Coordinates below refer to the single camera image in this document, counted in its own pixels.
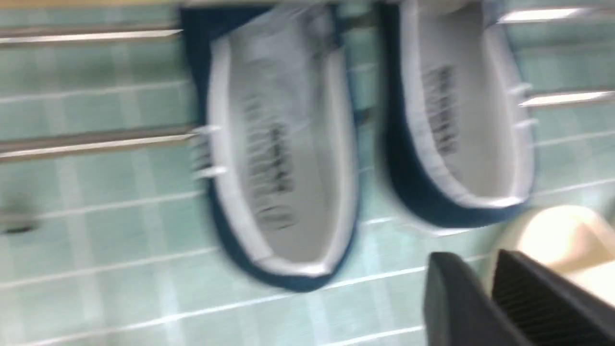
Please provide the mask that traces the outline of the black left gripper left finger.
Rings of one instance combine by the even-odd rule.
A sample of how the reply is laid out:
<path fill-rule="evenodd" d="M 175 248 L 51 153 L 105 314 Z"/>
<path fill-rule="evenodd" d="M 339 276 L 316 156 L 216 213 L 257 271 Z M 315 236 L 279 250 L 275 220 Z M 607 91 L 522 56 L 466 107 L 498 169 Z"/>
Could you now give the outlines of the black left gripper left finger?
<path fill-rule="evenodd" d="M 422 315 L 429 346 L 531 346 L 453 253 L 431 253 Z"/>

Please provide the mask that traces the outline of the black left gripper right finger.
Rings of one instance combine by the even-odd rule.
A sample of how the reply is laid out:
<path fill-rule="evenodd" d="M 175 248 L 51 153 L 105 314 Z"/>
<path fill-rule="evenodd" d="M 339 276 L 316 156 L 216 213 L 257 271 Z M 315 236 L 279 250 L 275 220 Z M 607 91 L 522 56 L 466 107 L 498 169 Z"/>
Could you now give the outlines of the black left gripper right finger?
<path fill-rule="evenodd" d="M 612 346 L 614 308 L 516 250 L 499 250 L 492 299 L 535 346 Z"/>

